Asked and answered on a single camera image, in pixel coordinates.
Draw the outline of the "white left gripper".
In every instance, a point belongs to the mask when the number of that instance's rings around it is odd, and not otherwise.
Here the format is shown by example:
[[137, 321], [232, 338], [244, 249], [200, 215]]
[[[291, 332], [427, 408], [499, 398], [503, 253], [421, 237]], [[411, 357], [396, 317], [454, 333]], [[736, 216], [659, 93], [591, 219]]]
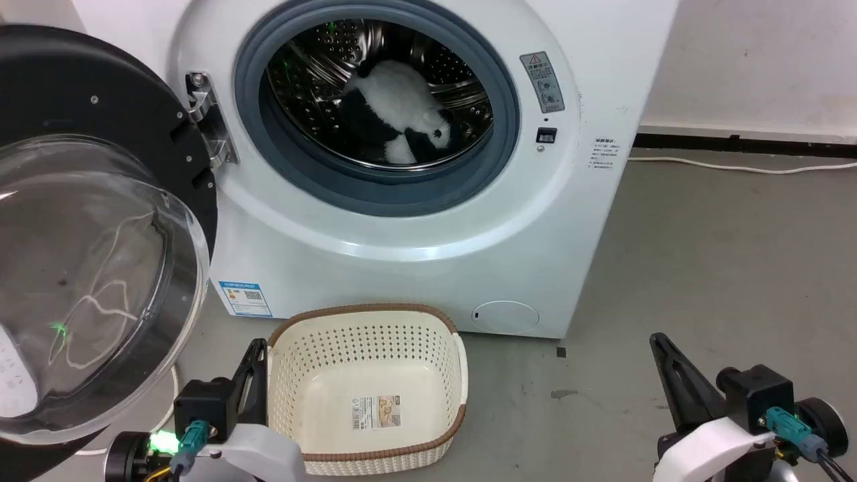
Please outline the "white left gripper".
[[305, 481], [300, 446], [268, 425], [268, 345], [252, 339], [238, 364], [233, 406], [237, 424], [222, 445], [201, 452], [202, 481]]

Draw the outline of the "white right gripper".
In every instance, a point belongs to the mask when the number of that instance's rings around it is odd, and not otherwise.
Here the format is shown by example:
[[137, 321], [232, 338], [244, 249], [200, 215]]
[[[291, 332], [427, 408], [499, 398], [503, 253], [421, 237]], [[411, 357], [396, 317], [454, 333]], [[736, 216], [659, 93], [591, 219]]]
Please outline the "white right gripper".
[[652, 333], [649, 344], [676, 428], [658, 440], [653, 480], [780, 481], [766, 418], [752, 424], [756, 435], [722, 418], [724, 397], [671, 339]]

